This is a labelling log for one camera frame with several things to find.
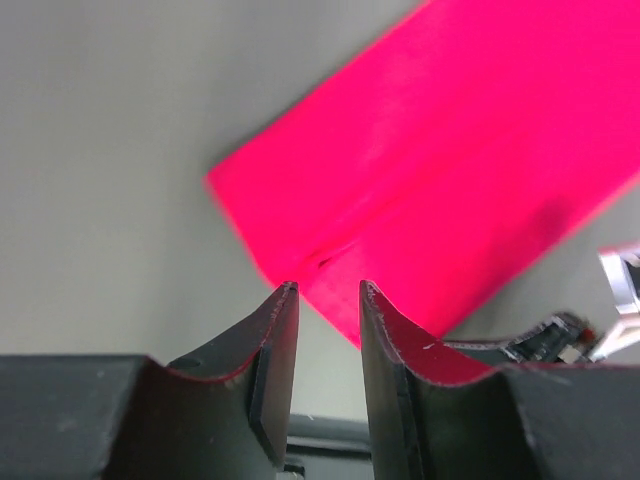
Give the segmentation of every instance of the red cloth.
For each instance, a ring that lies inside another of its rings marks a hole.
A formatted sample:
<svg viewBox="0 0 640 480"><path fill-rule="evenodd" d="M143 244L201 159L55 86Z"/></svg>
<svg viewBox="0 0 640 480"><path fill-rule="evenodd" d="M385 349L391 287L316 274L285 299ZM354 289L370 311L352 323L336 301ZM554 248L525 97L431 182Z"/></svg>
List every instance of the red cloth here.
<svg viewBox="0 0 640 480"><path fill-rule="evenodd" d="M359 344L358 282L442 335L640 169L640 3L434 0L206 182Z"/></svg>

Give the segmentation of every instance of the pink fabric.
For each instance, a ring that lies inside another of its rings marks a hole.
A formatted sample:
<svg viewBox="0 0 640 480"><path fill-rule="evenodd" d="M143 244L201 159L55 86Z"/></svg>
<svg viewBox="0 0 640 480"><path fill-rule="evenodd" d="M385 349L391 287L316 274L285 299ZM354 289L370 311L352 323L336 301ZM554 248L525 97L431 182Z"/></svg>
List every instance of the pink fabric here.
<svg viewBox="0 0 640 480"><path fill-rule="evenodd" d="M206 182L354 344L360 279L442 335L640 169L639 25L636 0L434 0Z"/></svg>

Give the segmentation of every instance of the gray table surface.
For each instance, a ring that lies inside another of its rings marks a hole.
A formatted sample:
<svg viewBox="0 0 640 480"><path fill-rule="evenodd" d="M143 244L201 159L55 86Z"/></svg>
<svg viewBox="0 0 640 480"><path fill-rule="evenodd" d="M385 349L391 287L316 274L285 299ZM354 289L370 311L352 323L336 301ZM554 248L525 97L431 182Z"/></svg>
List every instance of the gray table surface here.
<svg viewBox="0 0 640 480"><path fill-rule="evenodd" d="M201 188L415 0L0 3L0 352L190 350L268 294ZM632 192L458 332L614 317L596 248ZM302 310L294 412L364 419L359 352Z"/></svg>

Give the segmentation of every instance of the metal part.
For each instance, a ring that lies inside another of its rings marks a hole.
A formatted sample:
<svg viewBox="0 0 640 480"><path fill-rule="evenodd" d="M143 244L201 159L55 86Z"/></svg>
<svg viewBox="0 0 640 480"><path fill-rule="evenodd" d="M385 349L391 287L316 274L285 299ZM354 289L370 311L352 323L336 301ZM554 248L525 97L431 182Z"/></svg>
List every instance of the metal part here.
<svg viewBox="0 0 640 480"><path fill-rule="evenodd" d="M369 428L364 422L291 415L287 442L289 476L281 474L283 480L374 478Z"/></svg>
<svg viewBox="0 0 640 480"><path fill-rule="evenodd" d="M556 313L528 332L497 341L446 341L445 345L488 365L505 362L589 361L597 334L593 327L577 315Z"/></svg>
<svg viewBox="0 0 640 480"><path fill-rule="evenodd" d="M593 361L640 342L640 244L600 252L620 319L590 353Z"/></svg>

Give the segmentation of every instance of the black mechanism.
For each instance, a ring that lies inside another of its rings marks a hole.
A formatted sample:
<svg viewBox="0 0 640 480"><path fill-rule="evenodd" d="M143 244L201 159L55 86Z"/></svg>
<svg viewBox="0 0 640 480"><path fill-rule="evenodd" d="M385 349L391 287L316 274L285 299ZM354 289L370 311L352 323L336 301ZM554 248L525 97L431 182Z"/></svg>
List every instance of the black mechanism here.
<svg viewBox="0 0 640 480"><path fill-rule="evenodd" d="M378 480L640 478L640 371L593 359L612 334L558 313L513 339L442 342L369 282L360 313L369 428L289 422L292 283L166 367L0 357L0 480L339 480L373 478L371 463Z"/></svg>
<svg viewBox="0 0 640 480"><path fill-rule="evenodd" d="M556 345L548 327L534 345ZM492 367L429 335L368 282L361 332L376 479L640 478L638 369Z"/></svg>
<svg viewBox="0 0 640 480"><path fill-rule="evenodd" d="M0 357L0 479L273 479L284 463L294 284L190 354Z"/></svg>

